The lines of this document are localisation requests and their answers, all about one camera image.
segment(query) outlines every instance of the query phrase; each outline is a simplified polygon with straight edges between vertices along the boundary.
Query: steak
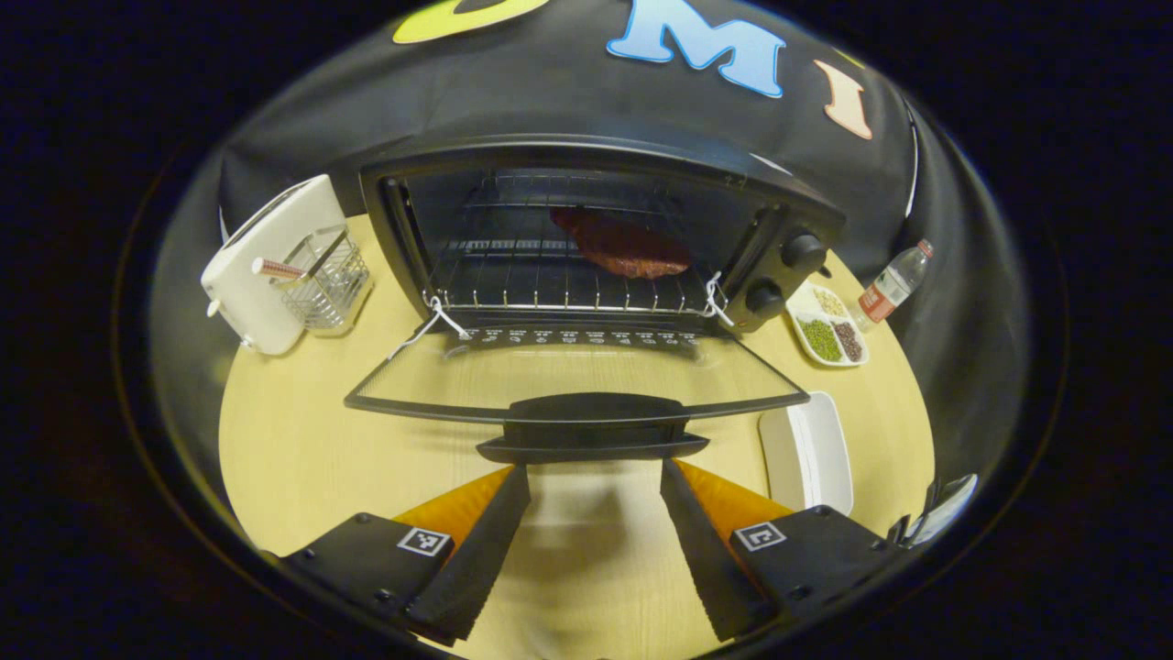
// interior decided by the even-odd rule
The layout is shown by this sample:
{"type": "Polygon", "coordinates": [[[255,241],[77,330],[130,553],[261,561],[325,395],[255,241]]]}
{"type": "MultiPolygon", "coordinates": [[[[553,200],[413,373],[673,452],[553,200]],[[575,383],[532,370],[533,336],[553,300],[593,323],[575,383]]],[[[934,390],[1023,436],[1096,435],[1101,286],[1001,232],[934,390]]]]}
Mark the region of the steak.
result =
{"type": "Polygon", "coordinates": [[[570,233],[583,257],[615,274],[656,279],[692,265],[684,243],[639,224],[583,207],[551,207],[550,219],[570,233]]]}

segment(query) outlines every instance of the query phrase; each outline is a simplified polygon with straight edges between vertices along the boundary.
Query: blue letter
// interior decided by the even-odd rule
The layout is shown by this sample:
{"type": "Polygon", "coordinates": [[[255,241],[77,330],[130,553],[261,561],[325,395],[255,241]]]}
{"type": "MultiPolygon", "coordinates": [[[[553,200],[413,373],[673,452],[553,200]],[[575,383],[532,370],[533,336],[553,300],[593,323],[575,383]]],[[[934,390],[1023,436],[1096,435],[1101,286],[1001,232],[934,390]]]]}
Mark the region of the blue letter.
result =
{"type": "Polygon", "coordinates": [[[628,33],[606,49],[621,57],[669,62],[672,50],[664,46],[664,30],[672,32],[690,67],[703,69],[732,50],[733,59],[718,69],[725,80],[773,98],[782,95],[777,69],[785,41],[745,21],[710,27],[684,0],[632,0],[628,33]]]}

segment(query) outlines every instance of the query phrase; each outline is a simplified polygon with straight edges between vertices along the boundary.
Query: white plate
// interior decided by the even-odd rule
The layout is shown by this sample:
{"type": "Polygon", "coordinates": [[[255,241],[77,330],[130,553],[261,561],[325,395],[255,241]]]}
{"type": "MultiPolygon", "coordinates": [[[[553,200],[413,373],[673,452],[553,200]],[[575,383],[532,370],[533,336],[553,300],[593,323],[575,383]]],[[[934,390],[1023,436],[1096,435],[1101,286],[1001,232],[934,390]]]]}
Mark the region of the white plate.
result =
{"type": "Polygon", "coordinates": [[[830,395],[811,393],[802,406],[771,410],[758,431],[771,499],[794,511],[826,504],[843,516],[852,512],[852,464],[830,395]]]}
{"type": "Polygon", "coordinates": [[[850,314],[838,315],[823,311],[822,305],[819,304],[819,298],[814,294],[816,290],[829,293],[839,300],[839,304],[843,305],[845,309],[847,308],[847,304],[843,302],[842,298],[836,295],[830,288],[812,284],[809,281],[804,281],[802,285],[794,291],[794,294],[786,299],[786,312],[791,317],[791,324],[794,326],[794,334],[799,336],[799,343],[802,345],[802,351],[811,356],[811,360],[827,367],[859,367],[861,365],[866,365],[870,358],[868,354],[868,345],[863,340],[863,333],[860,333],[859,326],[855,325],[855,320],[850,317],[850,314]],[[814,349],[811,347],[811,342],[806,338],[806,333],[802,332],[802,325],[799,322],[800,320],[804,322],[822,320],[828,325],[833,322],[849,324],[852,326],[852,333],[855,334],[855,341],[860,345],[860,360],[855,362],[848,360],[847,352],[843,351],[843,343],[839,340],[839,334],[835,333],[834,325],[830,327],[830,334],[835,338],[835,346],[839,347],[839,353],[842,358],[838,362],[833,362],[814,353],[814,349]]]}

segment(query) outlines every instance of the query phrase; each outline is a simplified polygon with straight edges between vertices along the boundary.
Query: yellow letter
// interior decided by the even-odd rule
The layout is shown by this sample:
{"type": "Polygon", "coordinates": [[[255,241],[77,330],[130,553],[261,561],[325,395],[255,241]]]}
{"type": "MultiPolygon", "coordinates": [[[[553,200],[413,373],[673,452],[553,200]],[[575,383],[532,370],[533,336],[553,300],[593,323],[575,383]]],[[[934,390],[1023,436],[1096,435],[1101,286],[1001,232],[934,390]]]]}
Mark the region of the yellow letter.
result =
{"type": "Polygon", "coordinates": [[[476,29],[533,12],[549,0],[502,0],[491,7],[455,13],[461,0],[445,0],[415,12],[391,38],[395,43],[419,43],[476,29]]]}

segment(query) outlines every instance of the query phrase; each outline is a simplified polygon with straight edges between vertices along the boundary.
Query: black knob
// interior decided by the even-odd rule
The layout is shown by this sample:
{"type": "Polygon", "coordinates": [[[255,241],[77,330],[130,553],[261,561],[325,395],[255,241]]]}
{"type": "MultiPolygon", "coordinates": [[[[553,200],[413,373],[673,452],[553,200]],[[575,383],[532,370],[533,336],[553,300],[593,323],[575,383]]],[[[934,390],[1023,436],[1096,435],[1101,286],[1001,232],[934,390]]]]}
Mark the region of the black knob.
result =
{"type": "Polygon", "coordinates": [[[814,233],[799,233],[782,243],[782,263],[787,267],[812,273],[827,260],[827,247],[814,233]]]}
{"type": "Polygon", "coordinates": [[[745,293],[745,306],[761,318],[771,318],[782,313],[786,298],[773,279],[758,279],[745,293]]]}

